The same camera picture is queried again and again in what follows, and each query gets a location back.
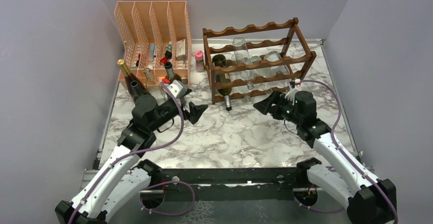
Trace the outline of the green wine bottle brown label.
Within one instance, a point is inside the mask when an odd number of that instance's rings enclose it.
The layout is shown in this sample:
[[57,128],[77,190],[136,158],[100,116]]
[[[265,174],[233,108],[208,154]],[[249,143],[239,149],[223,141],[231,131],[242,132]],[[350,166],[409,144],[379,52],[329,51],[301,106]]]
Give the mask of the green wine bottle brown label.
[[179,81],[180,83],[182,82],[181,77],[177,73],[174,72],[172,63],[170,61],[167,61],[164,64],[164,68],[165,68],[165,71],[166,71],[166,77],[165,78],[167,80],[169,80],[170,83],[172,83],[173,81]]

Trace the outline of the brown wooden wine rack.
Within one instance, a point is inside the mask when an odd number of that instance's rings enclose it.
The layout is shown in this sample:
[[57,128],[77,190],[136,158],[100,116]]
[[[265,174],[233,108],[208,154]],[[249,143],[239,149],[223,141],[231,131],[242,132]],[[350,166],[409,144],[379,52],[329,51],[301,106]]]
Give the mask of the brown wooden wine rack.
[[[219,89],[234,88],[240,86],[246,86],[247,81],[242,79],[233,80],[229,83],[221,83],[216,80],[217,75],[224,75],[229,73],[241,72],[241,71],[253,71],[260,68],[273,68],[283,66],[288,68],[288,74],[276,74],[272,77],[266,78],[263,76],[255,77],[251,80],[252,84],[263,84],[269,82],[283,81],[288,79],[304,79],[307,72],[310,70],[314,60],[317,57],[316,52],[311,51],[306,39],[304,38],[299,26],[299,19],[294,17],[285,23],[275,23],[273,21],[268,22],[264,26],[256,26],[254,24],[249,24],[242,29],[236,29],[234,27],[226,27],[222,31],[214,31],[211,29],[204,28],[203,41],[204,41],[204,59],[206,65],[206,71],[208,74],[209,87],[211,92],[211,103],[214,105],[224,101],[222,95],[217,94]],[[225,37],[225,36],[238,36],[242,34],[266,32],[273,30],[288,29],[287,36],[276,41],[264,40],[259,43],[246,42],[246,47],[248,50],[265,48],[272,46],[282,46],[282,51],[279,53],[281,59],[276,61],[270,61],[264,58],[264,55],[260,56],[260,62],[256,64],[237,64],[235,61],[227,60],[228,67],[215,66],[211,60],[211,56],[214,54],[222,54],[228,52],[234,52],[235,48],[233,45],[229,44],[222,48],[214,48],[209,46],[210,38]],[[301,46],[305,52],[305,55],[299,58],[292,58],[287,55],[288,48],[292,42],[294,36],[298,37]]]

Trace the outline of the red wine bottle gold cap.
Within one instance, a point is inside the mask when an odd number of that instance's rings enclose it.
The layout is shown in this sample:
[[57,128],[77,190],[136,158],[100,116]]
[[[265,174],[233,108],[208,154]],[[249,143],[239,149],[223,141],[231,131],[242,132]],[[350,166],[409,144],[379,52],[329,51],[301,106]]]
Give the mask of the red wine bottle gold cap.
[[133,74],[131,72],[128,64],[125,62],[124,59],[119,59],[117,61],[117,65],[119,66],[119,69],[121,70],[121,72],[124,76],[127,90],[132,97],[135,95],[135,93],[131,87],[131,82],[133,82],[133,81],[136,81],[138,83],[139,87],[143,90],[144,94],[150,94],[148,92],[148,90],[146,89],[145,85],[136,77],[135,74]]

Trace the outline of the dark bottle white label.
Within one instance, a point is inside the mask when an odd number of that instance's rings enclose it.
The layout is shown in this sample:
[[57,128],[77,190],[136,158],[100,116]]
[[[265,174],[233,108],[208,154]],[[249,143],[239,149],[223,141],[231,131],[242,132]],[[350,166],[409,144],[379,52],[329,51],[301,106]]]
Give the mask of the dark bottle white label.
[[133,101],[136,102],[139,97],[143,95],[150,95],[148,90],[139,82],[139,81],[132,81],[130,83],[130,86],[133,91]]

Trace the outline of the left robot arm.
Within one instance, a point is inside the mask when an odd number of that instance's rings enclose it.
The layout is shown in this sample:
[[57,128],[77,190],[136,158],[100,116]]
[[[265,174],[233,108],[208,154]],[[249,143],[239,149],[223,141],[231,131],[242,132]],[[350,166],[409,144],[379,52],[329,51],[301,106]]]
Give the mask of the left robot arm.
[[160,184],[160,168],[142,156],[155,150],[155,130],[176,116],[196,123],[208,105],[189,103],[183,110],[175,98],[157,104],[149,94],[140,96],[132,110],[133,118],[122,131],[109,160],[71,201],[55,208],[60,223],[108,223],[138,191]]

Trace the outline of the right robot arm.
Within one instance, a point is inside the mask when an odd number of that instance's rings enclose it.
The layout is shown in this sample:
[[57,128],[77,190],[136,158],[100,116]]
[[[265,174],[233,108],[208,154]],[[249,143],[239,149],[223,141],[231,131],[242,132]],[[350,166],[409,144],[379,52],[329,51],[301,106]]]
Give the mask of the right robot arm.
[[322,188],[345,209],[352,223],[398,222],[395,185],[369,171],[337,140],[329,125],[317,117],[311,92],[298,91],[287,99],[274,91],[253,107],[263,115],[295,124],[297,135],[335,170],[319,162],[299,164],[294,174],[298,185],[312,183]]

